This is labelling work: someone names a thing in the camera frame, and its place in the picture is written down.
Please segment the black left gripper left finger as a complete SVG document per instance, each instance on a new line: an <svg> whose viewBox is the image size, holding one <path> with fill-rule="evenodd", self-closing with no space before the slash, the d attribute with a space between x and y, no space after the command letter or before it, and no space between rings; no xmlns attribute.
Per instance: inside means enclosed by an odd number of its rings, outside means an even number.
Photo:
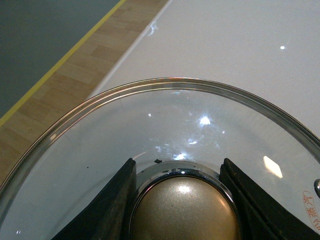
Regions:
<svg viewBox="0 0 320 240"><path fill-rule="evenodd" d="M128 202L136 191L136 162L129 158L96 197L54 240L119 240Z"/></svg>

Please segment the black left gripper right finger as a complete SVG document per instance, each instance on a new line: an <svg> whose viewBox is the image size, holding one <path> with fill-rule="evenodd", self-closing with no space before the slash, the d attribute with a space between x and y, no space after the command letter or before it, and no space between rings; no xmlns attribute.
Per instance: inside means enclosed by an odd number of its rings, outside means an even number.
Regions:
<svg viewBox="0 0 320 240"><path fill-rule="evenodd" d="M244 240L318 240L320 235L287 211L230 159L219 180L230 190Z"/></svg>

